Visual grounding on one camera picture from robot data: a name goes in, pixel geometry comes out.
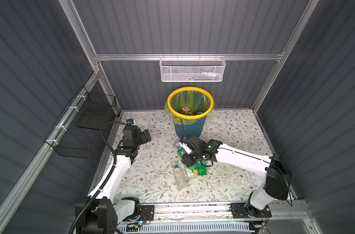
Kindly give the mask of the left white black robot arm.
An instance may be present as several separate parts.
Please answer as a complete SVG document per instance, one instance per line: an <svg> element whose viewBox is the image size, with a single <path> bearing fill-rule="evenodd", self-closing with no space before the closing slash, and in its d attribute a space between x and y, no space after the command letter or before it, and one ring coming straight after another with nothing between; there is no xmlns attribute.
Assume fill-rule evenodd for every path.
<svg viewBox="0 0 355 234"><path fill-rule="evenodd" d="M68 231L70 234L118 234L118 225L125 218L140 214L138 198L126 197L114 203L114 196L140 146L150 141L149 131L141 131L132 119L128 119L117 148L113 149L108 142L105 143L113 155L112 164L87 198L75 205L75 219Z"/></svg>

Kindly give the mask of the clear bottle green label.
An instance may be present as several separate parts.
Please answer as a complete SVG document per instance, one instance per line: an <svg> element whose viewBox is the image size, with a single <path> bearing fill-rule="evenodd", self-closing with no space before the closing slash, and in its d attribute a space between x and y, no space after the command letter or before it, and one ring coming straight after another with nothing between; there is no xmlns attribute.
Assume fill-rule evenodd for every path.
<svg viewBox="0 0 355 234"><path fill-rule="evenodd" d="M172 168L174 181L179 191L188 187L189 181L197 177L195 169L191 170L184 164L180 165L177 162L174 162Z"/></svg>

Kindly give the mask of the brown tea bottle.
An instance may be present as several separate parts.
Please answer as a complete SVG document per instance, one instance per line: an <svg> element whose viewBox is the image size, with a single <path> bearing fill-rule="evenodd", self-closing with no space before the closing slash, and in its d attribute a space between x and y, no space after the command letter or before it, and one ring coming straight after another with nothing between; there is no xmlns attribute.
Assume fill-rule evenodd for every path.
<svg viewBox="0 0 355 234"><path fill-rule="evenodd" d="M181 109L180 113L183 114L183 115L186 115L186 116L192 116L193 115L193 113L191 112L189 107L183 107Z"/></svg>

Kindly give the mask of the green bottle yellow cap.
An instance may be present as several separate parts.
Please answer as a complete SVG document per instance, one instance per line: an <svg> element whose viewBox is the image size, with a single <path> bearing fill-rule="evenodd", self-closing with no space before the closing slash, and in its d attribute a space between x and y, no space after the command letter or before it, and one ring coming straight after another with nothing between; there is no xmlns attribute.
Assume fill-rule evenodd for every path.
<svg viewBox="0 0 355 234"><path fill-rule="evenodd" d="M197 161L193 156L190 156L184 148L180 147L177 151L178 156L181 158L183 165L185 165L194 175L198 174L198 169L196 167Z"/></svg>

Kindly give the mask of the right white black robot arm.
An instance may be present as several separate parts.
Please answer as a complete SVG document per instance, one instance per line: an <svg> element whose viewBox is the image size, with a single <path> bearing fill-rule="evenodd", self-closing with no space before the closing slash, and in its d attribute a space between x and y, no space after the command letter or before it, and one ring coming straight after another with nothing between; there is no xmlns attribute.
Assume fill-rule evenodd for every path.
<svg viewBox="0 0 355 234"><path fill-rule="evenodd" d="M292 175L280 155L257 155L236 149L219 140L211 139L205 142L195 135L181 139L179 147L185 151L182 162L187 167L196 163L204 167L211 167L214 162L226 163L263 179L263 184L251 193L247 203L239 209L241 213L255 217L265 212L266 207L274 200L286 200L292 206Z"/></svg>

